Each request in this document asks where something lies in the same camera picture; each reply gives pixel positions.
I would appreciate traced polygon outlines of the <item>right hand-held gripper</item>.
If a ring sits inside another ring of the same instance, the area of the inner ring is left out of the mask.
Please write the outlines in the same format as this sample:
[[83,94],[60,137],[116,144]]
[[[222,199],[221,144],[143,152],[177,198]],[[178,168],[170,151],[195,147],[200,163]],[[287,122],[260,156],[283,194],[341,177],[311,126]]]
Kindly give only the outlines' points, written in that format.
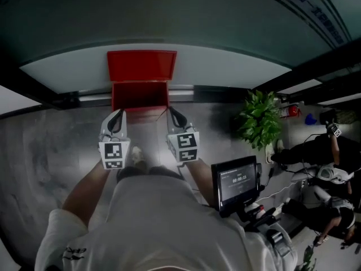
[[200,133],[187,118],[170,106],[166,110],[166,142],[178,164],[197,161],[199,158]]

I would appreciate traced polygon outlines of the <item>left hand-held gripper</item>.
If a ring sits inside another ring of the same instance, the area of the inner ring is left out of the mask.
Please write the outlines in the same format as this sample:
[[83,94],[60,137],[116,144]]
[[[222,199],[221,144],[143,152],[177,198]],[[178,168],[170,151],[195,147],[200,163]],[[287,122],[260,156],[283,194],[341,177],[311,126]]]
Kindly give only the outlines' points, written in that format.
[[104,169],[124,169],[129,146],[126,111],[119,109],[108,115],[100,127],[98,149]]

